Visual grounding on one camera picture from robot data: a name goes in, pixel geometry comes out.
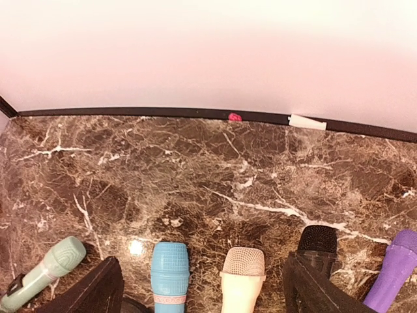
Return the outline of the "stand holding green microphone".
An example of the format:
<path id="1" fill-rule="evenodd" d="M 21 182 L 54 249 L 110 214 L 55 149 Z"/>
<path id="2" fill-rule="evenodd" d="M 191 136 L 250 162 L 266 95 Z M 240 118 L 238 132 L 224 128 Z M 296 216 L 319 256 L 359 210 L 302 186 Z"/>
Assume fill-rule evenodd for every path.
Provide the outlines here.
<path id="1" fill-rule="evenodd" d="M 25 274 L 21 273 L 19 274 L 7 287 L 7 291 L 5 295 L 11 296 L 13 293 L 19 291 L 23 288 L 23 278 L 25 277 Z"/>

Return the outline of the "light blue toy microphone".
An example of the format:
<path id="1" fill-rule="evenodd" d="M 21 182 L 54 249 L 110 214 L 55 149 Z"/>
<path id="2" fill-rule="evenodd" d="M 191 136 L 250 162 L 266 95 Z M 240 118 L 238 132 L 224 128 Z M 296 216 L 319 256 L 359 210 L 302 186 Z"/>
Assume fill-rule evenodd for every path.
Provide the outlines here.
<path id="1" fill-rule="evenodd" d="M 184 313 L 190 266 L 184 243 L 159 242 L 151 263 L 151 288 L 155 313 Z"/>

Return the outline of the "purple toy microphone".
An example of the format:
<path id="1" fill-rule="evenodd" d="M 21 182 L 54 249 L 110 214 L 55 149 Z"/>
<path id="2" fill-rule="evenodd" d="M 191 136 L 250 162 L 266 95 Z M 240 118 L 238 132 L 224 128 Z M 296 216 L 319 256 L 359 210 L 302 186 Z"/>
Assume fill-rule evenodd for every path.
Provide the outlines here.
<path id="1" fill-rule="evenodd" d="M 380 273 L 364 299 L 376 312 L 387 312 L 416 268 L 416 232 L 400 231 L 387 247 Z"/>

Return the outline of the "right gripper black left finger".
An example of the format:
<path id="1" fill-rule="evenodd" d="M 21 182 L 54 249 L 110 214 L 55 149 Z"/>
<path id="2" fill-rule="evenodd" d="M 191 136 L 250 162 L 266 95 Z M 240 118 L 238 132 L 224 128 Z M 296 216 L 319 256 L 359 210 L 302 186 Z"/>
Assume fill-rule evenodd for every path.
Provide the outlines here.
<path id="1" fill-rule="evenodd" d="M 54 300 L 37 308 L 38 313 L 119 313 L 124 279 L 117 258 L 110 256 L 79 282 Z"/>

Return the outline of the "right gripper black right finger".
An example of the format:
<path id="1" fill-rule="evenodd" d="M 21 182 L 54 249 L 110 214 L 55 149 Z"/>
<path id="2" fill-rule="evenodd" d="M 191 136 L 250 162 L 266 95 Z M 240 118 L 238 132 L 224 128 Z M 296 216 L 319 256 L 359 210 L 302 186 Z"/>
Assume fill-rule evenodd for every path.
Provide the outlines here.
<path id="1" fill-rule="evenodd" d="M 283 266 L 283 291 L 287 312 L 373 312 L 325 278 L 302 256 L 288 255 Z"/>

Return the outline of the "mint green toy microphone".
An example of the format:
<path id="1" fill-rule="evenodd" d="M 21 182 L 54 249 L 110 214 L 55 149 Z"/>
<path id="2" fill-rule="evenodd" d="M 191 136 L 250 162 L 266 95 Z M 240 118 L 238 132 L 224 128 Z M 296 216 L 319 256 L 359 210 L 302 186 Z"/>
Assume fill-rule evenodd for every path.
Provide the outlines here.
<path id="1" fill-rule="evenodd" d="M 16 312 L 58 278 L 75 269 L 86 255 L 83 243 L 74 236 L 52 246 L 43 259 L 23 278 L 23 288 L 1 297 L 1 312 Z"/>

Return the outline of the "cream white toy microphone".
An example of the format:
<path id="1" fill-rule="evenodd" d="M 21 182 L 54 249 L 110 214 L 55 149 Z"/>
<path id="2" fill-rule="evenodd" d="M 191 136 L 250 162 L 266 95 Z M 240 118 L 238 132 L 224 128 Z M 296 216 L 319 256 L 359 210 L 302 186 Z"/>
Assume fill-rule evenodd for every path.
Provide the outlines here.
<path id="1" fill-rule="evenodd" d="M 256 248 L 229 249 L 220 272 L 223 313 L 252 313 L 265 275 L 265 256 Z"/>

